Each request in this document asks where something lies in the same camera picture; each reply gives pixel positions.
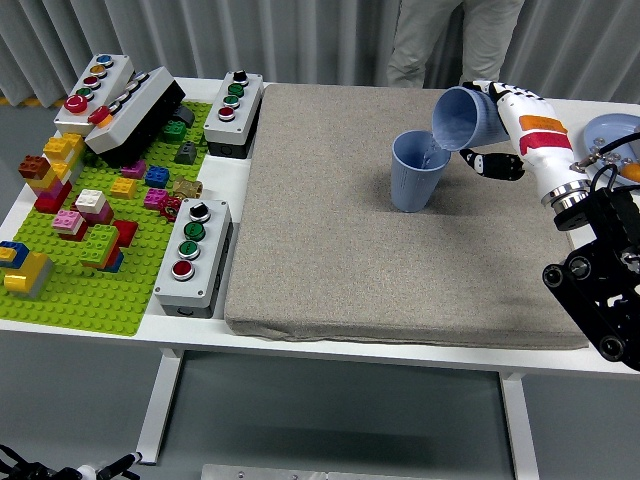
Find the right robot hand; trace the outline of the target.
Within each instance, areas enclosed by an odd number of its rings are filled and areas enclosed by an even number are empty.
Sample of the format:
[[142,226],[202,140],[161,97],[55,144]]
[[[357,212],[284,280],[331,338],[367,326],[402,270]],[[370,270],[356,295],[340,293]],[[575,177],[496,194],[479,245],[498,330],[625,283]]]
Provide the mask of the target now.
[[513,148],[525,170],[536,179],[539,197],[587,179],[586,174],[571,169],[575,157],[568,130],[547,100],[528,89],[502,82],[475,80],[463,86],[488,95],[495,103]]

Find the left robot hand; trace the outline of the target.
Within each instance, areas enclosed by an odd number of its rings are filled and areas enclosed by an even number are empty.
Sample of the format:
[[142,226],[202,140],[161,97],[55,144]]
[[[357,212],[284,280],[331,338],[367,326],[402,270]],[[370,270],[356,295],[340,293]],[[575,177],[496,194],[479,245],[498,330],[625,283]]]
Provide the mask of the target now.
[[140,475],[131,471],[133,465],[140,463],[142,454],[140,452],[132,452],[111,464],[102,467],[94,467],[91,465],[82,465],[78,468],[65,467],[52,476],[55,480],[110,480],[116,478],[139,480]]

